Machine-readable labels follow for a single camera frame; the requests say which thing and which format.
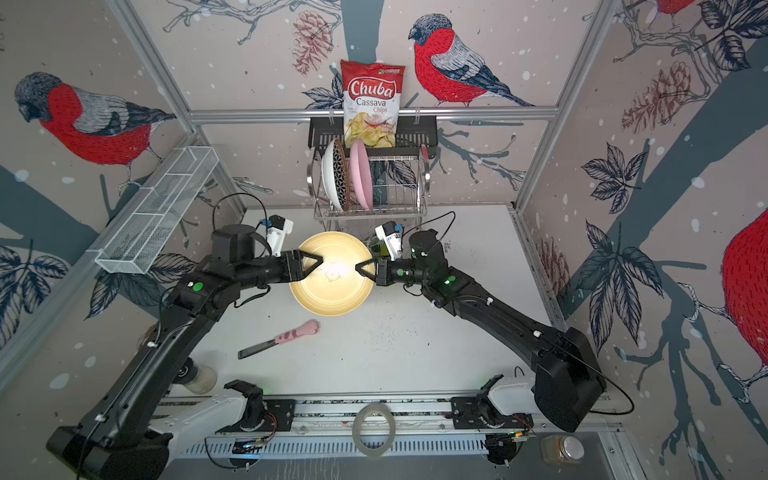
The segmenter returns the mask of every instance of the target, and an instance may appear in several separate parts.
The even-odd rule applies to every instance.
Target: yellow plate
[[[323,232],[306,239],[299,248],[323,257],[323,264],[307,278],[290,284],[293,296],[304,308],[317,315],[338,316],[366,301],[373,281],[357,273],[355,265],[372,257],[360,240],[348,233]],[[314,262],[304,259],[304,268]],[[373,265],[367,265],[366,270],[375,273]]]

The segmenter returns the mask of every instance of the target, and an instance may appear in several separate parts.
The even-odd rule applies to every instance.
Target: dish rack
[[[325,225],[331,220],[372,218],[414,218],[427,213],[429,196],[429,159],[437,151],[437,121],[434,116],[400,117],[395,135],[396,147],[367,147],[373,179],[374,208],[364,210],[346,175],[347,209],[338,210],[328,200],[320,167],[323,154],[335,139],[343,142],[343,122],[313,118],[310,122],[309,147],[313,149],[306,168],[306,182],[314,202],[315,220]],[[345,148],[349,158],[349,148]]]
[[[174,150],[168,171],[153,187],[140,187],[144,199],[109,240],[96,263],[109,273],[146,273],[163,250],[187,208],[219,163],[212,147]]]

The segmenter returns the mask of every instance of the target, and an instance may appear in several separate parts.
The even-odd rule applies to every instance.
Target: pink plate
[[[368,152],[362,139],[358,138],[349,149],[349,173],[352,176],[352,186],[360,206],[365,210],[373,208],[373,180],[371,166],[368,162]]]

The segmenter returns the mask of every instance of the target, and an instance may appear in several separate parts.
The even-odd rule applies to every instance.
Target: pink knife handle
[[[317,320],[310,320],[307,323],[304,323],[299,328],[290,330],[289,332],[285,332],[283,335],[278,335],[275,337],[275,343],[277,345],[281,343],[288,343],[291,340],[295,340],[299,338],[300,336],[304,335],[314,335],[317,333],[317,330],[320,328],[320,324],[317,322]]]

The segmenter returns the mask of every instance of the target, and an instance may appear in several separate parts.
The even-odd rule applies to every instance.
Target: white table surface
[[[528,262],[504,205],[430,207],[426,219],[455,210],[443,239],[452,266],[473,276],[494,296],[539,322],[550,324]],[[293,220],[283,250],[297,248],[323,231],[311,209],[269,209]],[[249,210],[254,225],[261,209]],[[429,224],[438,232],[449,217]],[[241,299],[257,293],[247,290]],[[272,339],[308,319],[320,330],[238,360],[237,352]],[[195,361],[216,370],[217,388],[242,379],[266,394],[355,392],[451,392],[477,389],[493,375],[531,370],[510,349],[472,323],[410,296],[399,284],[374,286],[361,307],[343,316],[316,316],[293,298],[288,284],[272,285],[264,298],[232,306],[192,352]],[[174,396],[189,396],[174,386]]]

